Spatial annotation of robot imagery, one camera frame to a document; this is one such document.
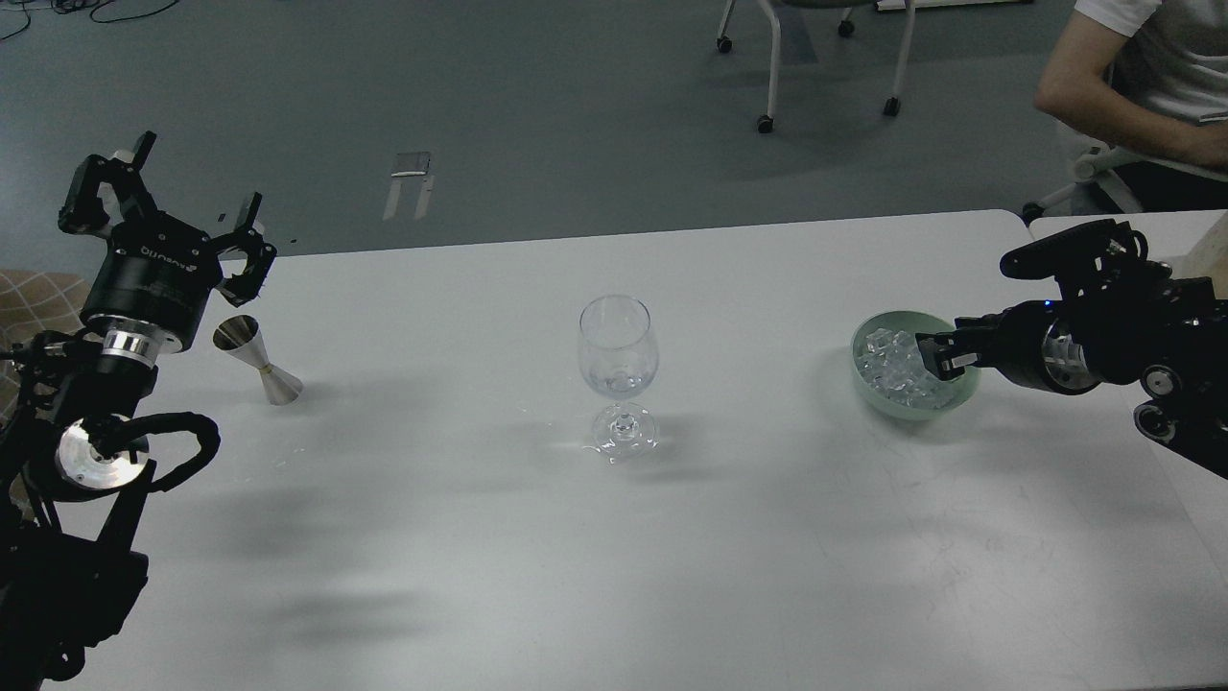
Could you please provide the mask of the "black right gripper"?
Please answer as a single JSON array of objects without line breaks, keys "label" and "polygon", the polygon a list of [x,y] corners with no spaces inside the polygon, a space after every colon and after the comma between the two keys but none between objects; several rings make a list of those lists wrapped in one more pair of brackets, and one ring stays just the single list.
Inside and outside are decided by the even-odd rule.
[{"label": "black right gripper", "polygon": [[1099,385],[1056,306],[1014,306],[982,315],[971,331],[917,333],[922,365],[935,379],[960,379],[968,369],[996,369],[1022,388],[1079,396]]}]

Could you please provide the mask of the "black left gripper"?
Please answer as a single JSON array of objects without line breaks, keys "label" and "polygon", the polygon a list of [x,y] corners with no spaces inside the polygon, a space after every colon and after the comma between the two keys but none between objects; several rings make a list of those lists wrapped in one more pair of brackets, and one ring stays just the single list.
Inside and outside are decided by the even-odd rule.
[{"label": "black left gripper", "polygon": [[[81,311],[84,326],[104,334],[122,322],[142,322],[157,326],[167,349],[185,351],[215,285],[231,306],[246,306],[264,287],[278,249],[255,227],[259,191],[241,205],[235,227],[211,241],[212,252],[200,231],[158,230],[158,207],[141,176],[156,139],[142,133],[126,157],[88,155],[69,185],[58,228],[106,241]],[[221,280],[219,255],[228,252],[244,254],[246,266]]]}]

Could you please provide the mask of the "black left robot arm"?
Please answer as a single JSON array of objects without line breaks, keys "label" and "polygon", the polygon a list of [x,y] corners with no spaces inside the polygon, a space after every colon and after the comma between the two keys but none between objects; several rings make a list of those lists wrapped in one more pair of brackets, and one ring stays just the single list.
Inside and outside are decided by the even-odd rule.
[{"label": "black left robot arm", "polygon": [[2,427],[2,687],[75,677],[86,650],[117,635],[149,582],[134,538],[150,495],[219,454],[201,412],[138,416],[162,353],[190,349],[211,295],[255,299],[276,249],[255,228],[251,194],[219,237],[158,209],[142,180],[156,135],[126,157],[88,155],[58,225],[106,241],[74,333],[9,346],[18,376]]}]

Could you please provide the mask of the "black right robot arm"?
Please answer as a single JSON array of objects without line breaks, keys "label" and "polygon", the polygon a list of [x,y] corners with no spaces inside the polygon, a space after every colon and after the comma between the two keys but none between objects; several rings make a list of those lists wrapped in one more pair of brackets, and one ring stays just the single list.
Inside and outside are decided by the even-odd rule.
[{"label": "black right robot arm", "polygon": [[1141,385],[1140,433],[1226,476],[1226,301],[1211,279],[1122,279],[960,318],[952,331],[917,333],[916,342],[939,380],[979,368],[1061,396]]}]

